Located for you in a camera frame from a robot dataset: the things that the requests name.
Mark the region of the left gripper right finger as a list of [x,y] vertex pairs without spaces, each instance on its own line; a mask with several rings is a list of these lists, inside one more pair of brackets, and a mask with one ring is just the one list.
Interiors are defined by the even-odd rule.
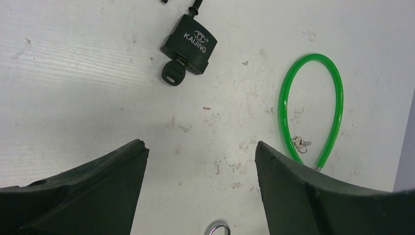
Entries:
[[319,173],[260,141],[258,184],[272,235],[412,235],[415,192],[385,192]]

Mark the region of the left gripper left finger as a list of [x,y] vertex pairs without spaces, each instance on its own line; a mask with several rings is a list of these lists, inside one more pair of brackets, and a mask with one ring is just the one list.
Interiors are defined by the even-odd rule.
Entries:
[[128,235],[149,150],[141,140],[28,186],[0,190],[3,235]]

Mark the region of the brass padlock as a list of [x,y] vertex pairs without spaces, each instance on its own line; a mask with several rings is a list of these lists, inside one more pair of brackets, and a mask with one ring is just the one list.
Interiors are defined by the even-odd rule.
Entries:
[[212,221],[206,228],[204,235],[212,235],[217,229],[224,229],[225,235],[231,235],[231,228],[227,221],[218,219]]

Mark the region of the black-headed key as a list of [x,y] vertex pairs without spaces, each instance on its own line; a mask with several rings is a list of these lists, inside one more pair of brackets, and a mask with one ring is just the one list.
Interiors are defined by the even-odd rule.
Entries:
[[161,72],[161,78],[171,86],[178,86],[182,83],[186,75],[186,69],[179,61],[169,61],[165,64]]

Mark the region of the black padlock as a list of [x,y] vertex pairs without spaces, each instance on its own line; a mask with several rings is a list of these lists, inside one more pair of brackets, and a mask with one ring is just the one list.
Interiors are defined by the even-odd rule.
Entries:
[[196,0],[182,15],[172,32],[166,37],[161,51],[171,59],[165,69],[177,69],[180,75],[188,70],[195,75],[203,74],[208,60],[217,44],[216,38],[194,17],[199,14],[201,0]]

